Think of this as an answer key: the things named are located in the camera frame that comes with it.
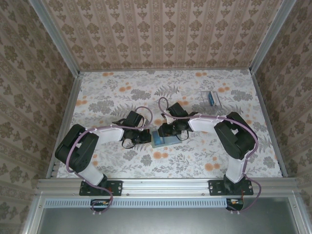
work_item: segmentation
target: purple cable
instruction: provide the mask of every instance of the purple cable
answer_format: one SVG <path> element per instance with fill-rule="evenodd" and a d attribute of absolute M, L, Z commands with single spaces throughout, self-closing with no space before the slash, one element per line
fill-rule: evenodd
<path fill-rule="evenodd" d="M 260 197 L 260 194 L 261 194 L 261 185 L 260 185 L 257 181 L 255 181 L 255 180 L 253 180 L 253 179 L 250 179 L 250 178 L 246 175 L 245 172 L 246 172 L 246 167 L 247 167 L 247 163 L 248 163 L 248 158 L 249 158 L 254 152 L 256 152 L 257 149 L 258 149 L 259 142 L 258 142 L 257 136 L 256 136 L 248 127 L 246 127 L 244 124 L 242 124 L 242 123 L 240 123 L 240 122 L 237 122 L 237 121 L 235 121 L 235 120 L 226 118 L 226 117 L 222 117 L 222 116 L 207 116 L 207 115 L 198 115 L 198 116 L 189 116 L 189 117 L 175 117 L 175 116 L 171 116 L 171 115 L 167 114 L 167 113 L 161 108 L 161 106 L 160 106 L 160 101 L 161 101 L 161 100 L 165 100 L 165 101 L 166 101 L 166 103 L 167 103 L 166 109 L 169 107 L 169 102 L 168 102 L 167 98 L 165 98 L 165 97 L 161 97 L 161 98 L 158 100 L 158 107 L 159 107 L 160 111 L 161 111 L 164 115 L 166 115 L 166 116 L 168 116 L 168 117 L 175 118 L 175 119 L 187 119 L 187 118 L 198 118 L 198 117 L 204 117 L 204 118 L 210 118 L 210 119 L 222 119 L 222 120 L 228 121 L 228 122 L 230 122 L 230 123 L 234 123 L 234 124 L 236 124 L 236 125 L 242 127 L 243 129 L 245 129 L 245 130 L 253 137 L 253 139 L 254 139 L 254 141 L 255 141 L 255 147 L 254 147 L 254 149 L 253 149 L 252 151 L 250 151 L 250 152 L 247 154 L 247 156 L 246 156 L 245 163 L 244 163 L 244 166 L 243 166 L 243 175 L 245 176 L 246 179 L 250 180 L 251 182 L 253 182 L 253 183 L 255 183 L 255 184 L 257 184 L 257 185 L 259 186 L 259 192 L 258 192 L 257 196 L 255 197 L 255 200 L 252 202 L 252 204 L 249 205 L 247 208 L 242 209 L 240 212 L 246 211 L 246 210 L 248 210 L 251 206 L 253 206 L 254 203 L 255 203 L 255 202 L 258 200 L 258 198 Z"/>
<path fill-rule="evenodd" d="M 74 172 L 73 170 L 70 170 L 69 168 L 69 161 L 70 161 L 70 158 L 72 156 L 72 153 L 76 147 L 76 145 L 79 143 L 79 141 L 83 138 L 84 135 L 86 135 L 88 132 L 92 132 L 94 130 L 104 130 L 104 129 L 108 129 L 108 128 L 127 128 L 127 129 L 136 129 L 136 130 L 139 130 L 139 129 L 146 129 L 150 126 L 150 124 L 152 123 L 153 121 L 153 113 L 151 111 L 151 109 L 149 109 L 148 107 L 145 107 L 145 106 L 139 106 L 135 109 L 135 111 L 137 111 L 138 109 L 140 108 L 144 108 L 144 109 L 147 109 L 150 113 L 151 113 L 151 120 L 149 121 L 149 123 L 145 126 L 142 126 L 142 127 L 126 127 L 126 126 L 118 126 L 118 125 L 109 125 L 109 126 L 102 126 L 102 127 L 98 127 L 98 128 L 90 128 L 90 129 L 86 129 L 86 131 L 84 131 L 83 133 L 80 134 L 80 136 L 78 136 L 78 138 L 76 139 L 76 141 L 74 142 L 72 148 L 70 149 L 69 153 L 68 153 L 68 156 L 67 156 L 67 160 L 66 160 L 66 170 L 69 172 L 69 173 L 75 173 L 75 175 L 77 175 L 79 178 L 81 178 L 83 181 L 85 181 L 88 185 L 90 185 L 91 187 L 93 188 L 96 188 L 96 189 L 101 189 L 101 190 L 104 190 L 106 192 L 108 192 L 108 194 L 110 195 L 110 203 L 107 205 L 107 207 L 101 212 L 106 212 L 108 210 L 108 208 L 111 206 L 111 204 L 113 203 L 113 194 L 112 192 L 110 192 L 109 190 L 105 189 L 105 188 L 102 188 L 102 187 L 99 187 L 99 186 L 96 186 L 94 184 L 92 184 L 91 182 L 89 182 L 88 180 L 86 180 L 84 177 L 82 177 L 81 175 L 79 175 L 78 173 Z M 97 202 L 94 202 L 92 204 L 92 207 L 91 207 L 91 210 L 95 213 L 97 213 L 95 210 L 94 210 L 94 204 L 98 203 L 99 201 Z"/>

